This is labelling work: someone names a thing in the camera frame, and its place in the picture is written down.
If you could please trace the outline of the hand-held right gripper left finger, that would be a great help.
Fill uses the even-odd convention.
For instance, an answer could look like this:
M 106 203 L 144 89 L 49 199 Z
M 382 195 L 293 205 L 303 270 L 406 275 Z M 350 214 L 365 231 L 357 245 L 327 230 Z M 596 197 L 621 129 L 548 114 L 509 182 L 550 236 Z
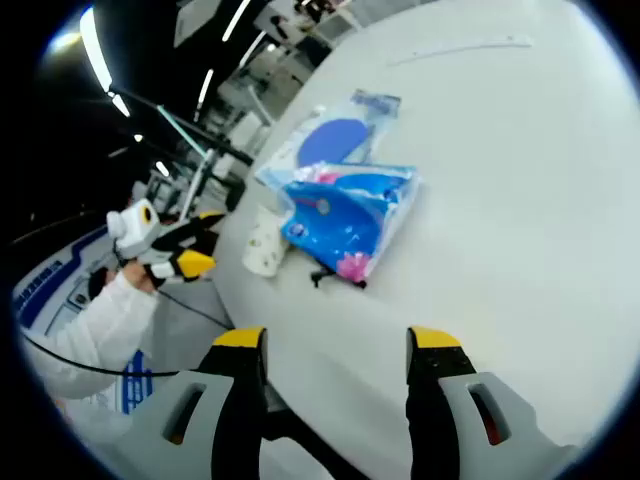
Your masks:
M 135 409 L 104 453 L 118 479 L 257 479 L 267 414 L 267 331 L 229 330 L 199 367 Z

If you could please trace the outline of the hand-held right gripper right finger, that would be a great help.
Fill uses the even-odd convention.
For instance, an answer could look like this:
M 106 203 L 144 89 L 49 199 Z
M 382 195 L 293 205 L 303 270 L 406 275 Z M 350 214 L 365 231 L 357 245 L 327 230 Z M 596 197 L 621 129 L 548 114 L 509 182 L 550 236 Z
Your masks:
M 414 479 L 554 479 L 576 456 L 496 375 L 477 371 L 452 335 L 407 330 L 406 418 Z

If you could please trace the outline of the person's left hand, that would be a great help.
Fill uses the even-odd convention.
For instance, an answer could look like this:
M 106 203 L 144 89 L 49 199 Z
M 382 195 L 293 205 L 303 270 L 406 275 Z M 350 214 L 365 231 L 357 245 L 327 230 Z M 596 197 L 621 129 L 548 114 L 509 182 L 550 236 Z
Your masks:
M 155 277 L 147 265 L 137 260 L 127 262 L 119 273 L 131 286 L 148 294 L 156 292 L 164 284 L 163 279 Z

